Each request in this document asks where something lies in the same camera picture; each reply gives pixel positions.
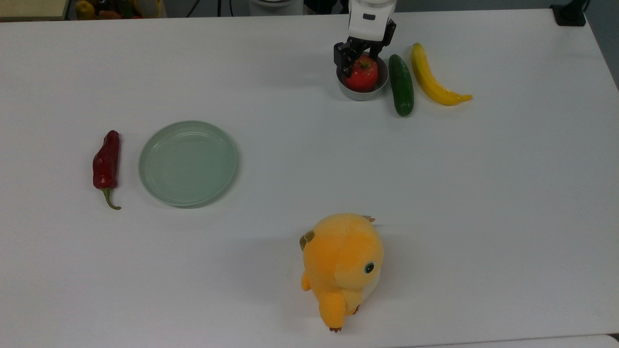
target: basket of fruit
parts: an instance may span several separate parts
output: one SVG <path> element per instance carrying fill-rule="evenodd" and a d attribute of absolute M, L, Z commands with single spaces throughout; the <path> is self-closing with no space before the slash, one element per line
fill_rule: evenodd
<path fill-rule="evenodd" d="M 76 19 L 161 18 L 160 0 L 76 0 Z"/>

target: chili pepper stem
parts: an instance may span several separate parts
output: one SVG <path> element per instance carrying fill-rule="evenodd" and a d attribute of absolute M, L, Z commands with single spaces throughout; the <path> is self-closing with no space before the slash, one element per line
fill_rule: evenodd
<path fill-rule="evenodd" d="M 113 205 L 112 202 L 110 201 L 110 193 L 112 192 L 111 188 L 102 188 L 101 191 L 103 191 L 103 195 L 105 196 L 105 201 L 108 203 L 110 208 L 114 210 L 120 210 L 120 207 Z"/>

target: green plate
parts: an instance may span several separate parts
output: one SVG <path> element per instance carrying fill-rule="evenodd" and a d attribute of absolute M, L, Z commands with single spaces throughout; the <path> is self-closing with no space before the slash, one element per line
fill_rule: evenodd
<path fill-rule="evenodd" d="M 144 146 L 140 180 L 161 202 L 201 206 L 230 184 L 236 161 L 234 144 L 221 129 L 202 121 L 173 123 Z"/>

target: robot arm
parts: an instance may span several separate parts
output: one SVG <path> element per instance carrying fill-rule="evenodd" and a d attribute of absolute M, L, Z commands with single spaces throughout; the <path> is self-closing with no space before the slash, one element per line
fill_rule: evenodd
<path fill-rule="evenodd" d="M 396 24 L 389 17 L 397 0 L 350 0 L 348 40 L 334 46 L 337 71 L 350 76 L 350 68 L 361 54 L 370 49 L 370 57 L 378 57 L 383 47 L 391 43 Z"/>

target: plush toy eye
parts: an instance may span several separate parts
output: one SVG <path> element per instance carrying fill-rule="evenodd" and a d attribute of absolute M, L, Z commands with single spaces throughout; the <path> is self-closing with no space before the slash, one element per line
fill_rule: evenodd
<path fill-rule="evenodd" d="M 374 262 L 370 262 L 367 265 L 365 265 L 365 269 L 363 270 L 365 274 L 369 274 L 371 271 L 374 271 Z"/>

